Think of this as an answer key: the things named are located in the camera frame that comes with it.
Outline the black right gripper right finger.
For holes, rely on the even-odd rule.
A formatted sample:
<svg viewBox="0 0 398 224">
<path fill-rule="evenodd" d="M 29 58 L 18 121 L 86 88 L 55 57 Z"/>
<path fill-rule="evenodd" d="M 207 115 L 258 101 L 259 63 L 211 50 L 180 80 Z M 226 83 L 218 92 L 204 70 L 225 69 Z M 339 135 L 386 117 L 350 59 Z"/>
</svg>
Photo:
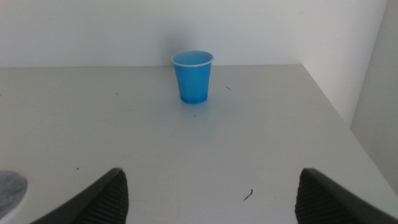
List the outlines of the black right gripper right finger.
<svg viewBox="0 0 398 224">
<path fill-rule="evenodd" d="M 374 207 L 314 168 L 304 168 L 297 190 L 299 224 L 397 224 L 397 218 Z"/>
</svg>

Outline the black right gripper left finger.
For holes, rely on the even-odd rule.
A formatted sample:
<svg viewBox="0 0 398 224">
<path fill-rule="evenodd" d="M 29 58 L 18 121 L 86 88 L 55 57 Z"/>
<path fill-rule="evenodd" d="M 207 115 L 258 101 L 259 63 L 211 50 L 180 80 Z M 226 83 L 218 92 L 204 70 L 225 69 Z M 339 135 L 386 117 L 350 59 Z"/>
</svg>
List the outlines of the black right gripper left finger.
<svg viewBox="0 0 398 224">
<path fill-rule="evenodd" d="M 122 169 L 113 168 L 78 195 L 34 222 L 125 224 L 128 210 L 126 175 Z"/>
</svg>

